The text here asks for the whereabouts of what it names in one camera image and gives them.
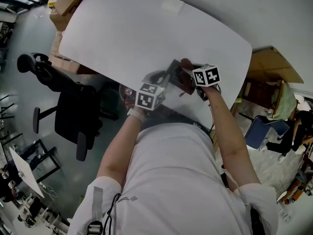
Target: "gray floor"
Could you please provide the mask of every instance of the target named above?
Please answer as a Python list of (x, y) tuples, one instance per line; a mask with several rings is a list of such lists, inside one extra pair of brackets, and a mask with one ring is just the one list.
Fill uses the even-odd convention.
[[(106, 147), (119, 130), (125, 119), (124, 107), (120, 105), (117, 121), (102, 119), (103, 127), (100, 136), (95, 140), (93, 149), (88, 152), (84, 162), (75, 158), (76, 145), (65, 140), (54, 132), (55, 115), (52, 114), (40, 121), (39, 134), (32, 130), (32, 118), (35, 107), (41, 110), (57, 105), (59, 94), (42, 85), (32, 73), (19, 73), (16, 66), (17, 58), (23, 52), (40, 52), (49, 55), (51, 44), (54, 40), (56, 29), (49, 19), (50, 9), (39, 7), (24, 13), (18, 17), (12, 38), (9, 42), (7, 64), (0, 73), (0, 96), (10, 94), (8, 100), (0, 102), (6, 106), (11, 102), (16, 105), (10, 108), (15, 115), (11, 121), (8, 119), (5, 125), (12, 131), (22, 132), (22, 138), (18, 138), (15, 144), (19, 148), (41, 138), (48, 149), (57, 147), (54, 155), (61, 169), (43, 181), (58, 194), (53, 204), (47, 194), (45, 204), (60, 212), (62, 218), (72, 217), (81, 196), (85, 195), (87, 185), (92, 182), (97, 173), (98, 166)], [(106, 78), (102, 75), (72, 75), (74, 81), (91, 84), (100, 89)], [(36, 177), (42, 176), (47, 170), (53, 168), (52, 162), (47, 159), (34, 171)], [(21, 188), (30, 191), (29, 187), (21, 184)]]

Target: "tabletop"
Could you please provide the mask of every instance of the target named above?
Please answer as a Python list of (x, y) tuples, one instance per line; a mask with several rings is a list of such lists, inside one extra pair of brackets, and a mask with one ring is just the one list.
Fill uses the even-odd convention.
[[(251, 45), (226, 25), (184, 4), (179, 13), (166, 0), (83, 0), (71, 18), (60, 54), (129, 88), (144, 76), (188, 58), (219, 67), (222, 97), (230, 108), (246, 77)], [(163, 104), (210, 128), (208, 101), (169, 84)]]

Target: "office chair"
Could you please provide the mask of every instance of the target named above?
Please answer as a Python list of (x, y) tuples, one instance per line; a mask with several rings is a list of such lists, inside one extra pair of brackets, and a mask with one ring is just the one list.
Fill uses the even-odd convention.
[(90, 85), (75, 83), (72, 79), (51, 66), (48, 57), (40, 53), (25, 53), (19, 56), (18, 70), (32, 72), (38, 80), (54, 92), (60, 92), (58, 105), (41, 112), (35, 108), (33, 130), (39, 131), (39, 121), (56, 111), (54, 129), (63, 138), (77, 144), (76, 159), (84, 161), (87, 150), (92, 149), (94, 138), (102, 126), (99, 117), (118, 119), (115, 113), (101, 112), (100, 96)]
[(289, 130), (289, 126), (282, 120), (268, 120), (267, 117), (257, 115), (254, 119), (242, 113), (243, 117), (252, 121), (245, 135), (247, 145), (254, 149), (260, 149), (269, 129), (272, 127), (281, 136)]

